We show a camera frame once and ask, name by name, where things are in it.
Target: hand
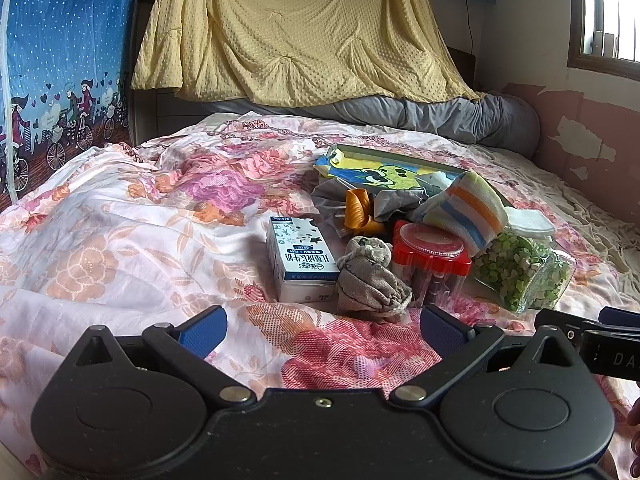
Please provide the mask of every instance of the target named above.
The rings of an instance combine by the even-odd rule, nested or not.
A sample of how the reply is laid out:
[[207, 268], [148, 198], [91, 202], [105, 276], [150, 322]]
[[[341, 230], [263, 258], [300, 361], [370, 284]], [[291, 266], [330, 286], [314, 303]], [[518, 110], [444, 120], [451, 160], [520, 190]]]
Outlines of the hand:
[[[631, 411], [629, 411], [629, 414], [626, 416], [626, 423], [631, 427], [640, 424], [640, 398], [636, 400]], [[636, 459], [631, 465], [630, 473], [633, 478], [638, 478], [640, 476], [640, 428], [631, 439], [631, 451], [634, 452]]]

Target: window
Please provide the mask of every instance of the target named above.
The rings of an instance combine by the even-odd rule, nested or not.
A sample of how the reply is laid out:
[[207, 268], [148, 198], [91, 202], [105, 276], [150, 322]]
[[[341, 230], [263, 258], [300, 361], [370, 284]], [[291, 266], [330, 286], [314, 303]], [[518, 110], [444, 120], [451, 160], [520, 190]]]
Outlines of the window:
[[640, 0], [571, 0], [567, 65], [640, 80]]

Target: blue stripe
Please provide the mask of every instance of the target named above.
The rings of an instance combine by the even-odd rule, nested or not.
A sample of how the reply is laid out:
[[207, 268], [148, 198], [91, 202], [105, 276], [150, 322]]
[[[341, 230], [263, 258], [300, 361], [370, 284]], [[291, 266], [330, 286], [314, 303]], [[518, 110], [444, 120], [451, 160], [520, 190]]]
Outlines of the blue stripe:
[[455, 209], [449, 202], [443, 202], [442, 204], [440, 204], [440, 207], [444, 212], [449, 213], [449, 215], [456, 222], [458, 222], [460, 225], [462, 225], [463, 228], [468, 231], [469, 235], [476, 243], [478, 249], [486, 247], [487, 243], [484, 241], [484, 238], [482, 238], [482, 234], [476, 227], [476, 224], [474, 224], [467, 216], [463, 215], [460, 211]]

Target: transparent plastic jar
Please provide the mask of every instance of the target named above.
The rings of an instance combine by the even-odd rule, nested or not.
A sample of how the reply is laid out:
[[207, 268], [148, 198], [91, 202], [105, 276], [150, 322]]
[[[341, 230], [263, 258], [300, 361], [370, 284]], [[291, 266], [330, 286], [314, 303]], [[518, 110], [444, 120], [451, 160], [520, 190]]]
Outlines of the transparent plastic jar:
[[552, 237], [525, 238], [507, 229], [476, 254], [472, 274], [498, 293], [504, 308], [520, 314], [555, 307], [574, 270], [574, 257]]
[[455, 301], [471, 269], [462, 240], [442, 229], [398, 221], [394, 227], [391, 271], [413, 291], [409, 306]]

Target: orange object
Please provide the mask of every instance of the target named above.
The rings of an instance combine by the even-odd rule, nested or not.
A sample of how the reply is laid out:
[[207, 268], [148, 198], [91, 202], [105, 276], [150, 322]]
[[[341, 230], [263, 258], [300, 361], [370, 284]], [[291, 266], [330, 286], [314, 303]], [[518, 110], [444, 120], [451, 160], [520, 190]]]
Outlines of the orange object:
[[344, 207], [344, 225], [357, 235], [380, 235], [386, 232], [382, 222], [373, 219], [369, 193], [366, 189], [348, 189]]

